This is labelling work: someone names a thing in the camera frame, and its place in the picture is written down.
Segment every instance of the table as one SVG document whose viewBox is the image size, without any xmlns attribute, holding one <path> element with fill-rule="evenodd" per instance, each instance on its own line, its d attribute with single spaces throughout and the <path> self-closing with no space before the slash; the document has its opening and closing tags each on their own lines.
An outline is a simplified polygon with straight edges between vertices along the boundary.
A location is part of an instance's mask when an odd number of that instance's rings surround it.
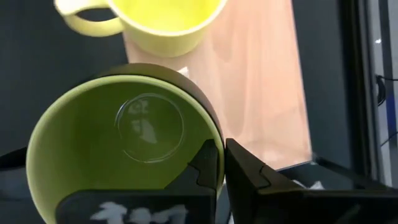
<svg viewBox="0 0 398 224">
<path fill-rule="evenodd" d="M 307 161 L 310 140 L 292 5 L 229 0 L 203 42 L 158 58 L 125 39 L 129 62 L 181 70 L 211 101 L 223 134 L 278 169 Z"/>
</svg>

